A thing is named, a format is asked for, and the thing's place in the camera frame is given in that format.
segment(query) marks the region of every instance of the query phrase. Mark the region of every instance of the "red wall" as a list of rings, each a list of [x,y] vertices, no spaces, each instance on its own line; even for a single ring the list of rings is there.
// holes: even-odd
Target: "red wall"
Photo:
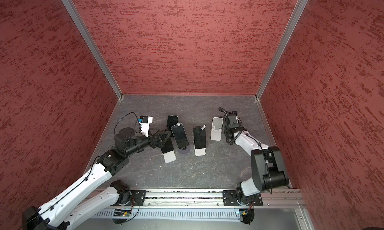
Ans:
[[[384,227],[384,0],[309,0],[262,106],[316,230]]]
[[[0,0],[0,226],[80,177],[117,97],[60,0]]]
[[[297,0],[73,0],[123,93],[254,95]]]

